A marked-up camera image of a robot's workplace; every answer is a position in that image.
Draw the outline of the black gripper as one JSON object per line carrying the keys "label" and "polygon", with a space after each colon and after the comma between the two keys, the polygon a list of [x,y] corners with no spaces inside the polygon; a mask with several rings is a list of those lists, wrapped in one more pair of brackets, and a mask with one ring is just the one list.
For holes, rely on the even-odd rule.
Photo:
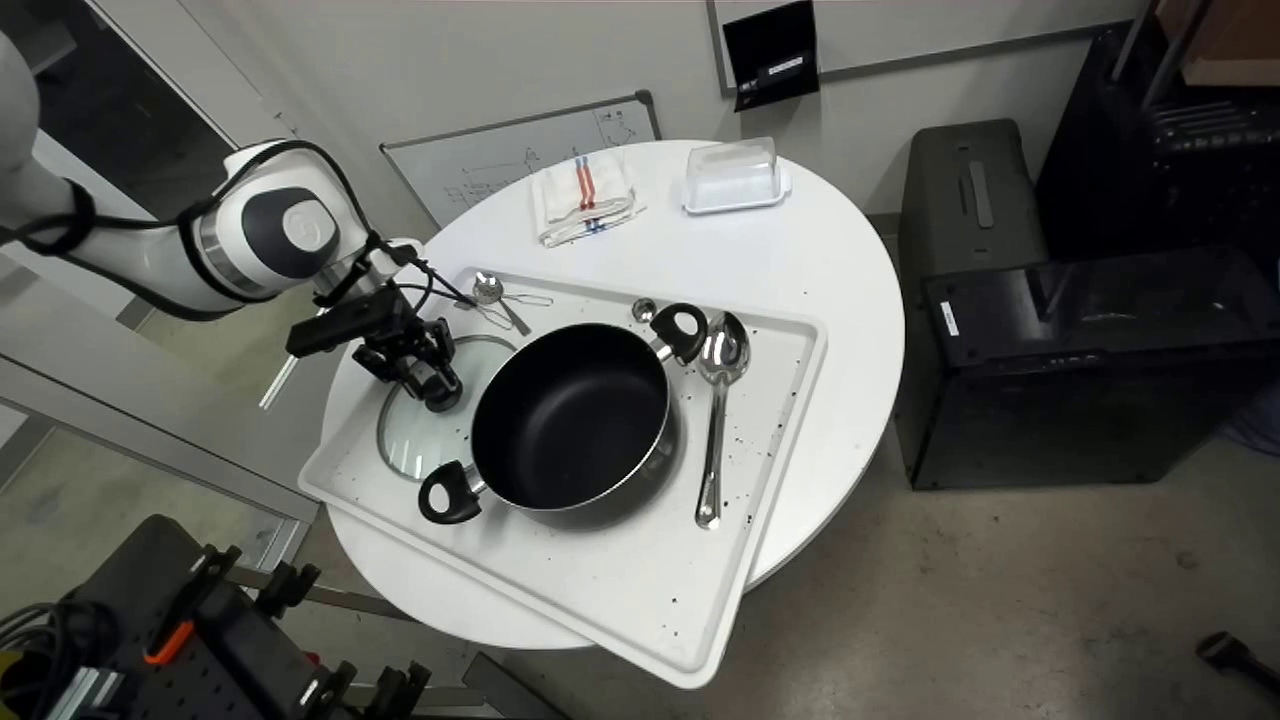
{"label": "black gripper", "polygon": [[437,331],[415,316],[394,284],[370,298],[339,301],[336,308],[300,321],[286,331],[291,356],[330,353],[357,343],[357,360],[383,385],[423,399],[427,407],[456,407],[464,381],[448,367],[448,353]]}

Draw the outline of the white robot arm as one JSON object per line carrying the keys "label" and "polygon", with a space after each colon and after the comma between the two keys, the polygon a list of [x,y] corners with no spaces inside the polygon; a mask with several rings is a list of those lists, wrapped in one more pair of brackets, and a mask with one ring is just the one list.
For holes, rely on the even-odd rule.
{"label": "white robot arm", "polygon": [[291,356],[357,343],[357,363],[430,411],[464,395],[456,342],[423,321],[430,293],[464,301],[412,241],[383,241],[345,170],[312,140],[262,140],[225,161],[225,180],[177,215],[107,212],[80,180],[34,161],[39,91],[23,51],[0,41],[0,226],[34,258],[94,272],[153,308],[221,321],[308,284],[314,321]]}

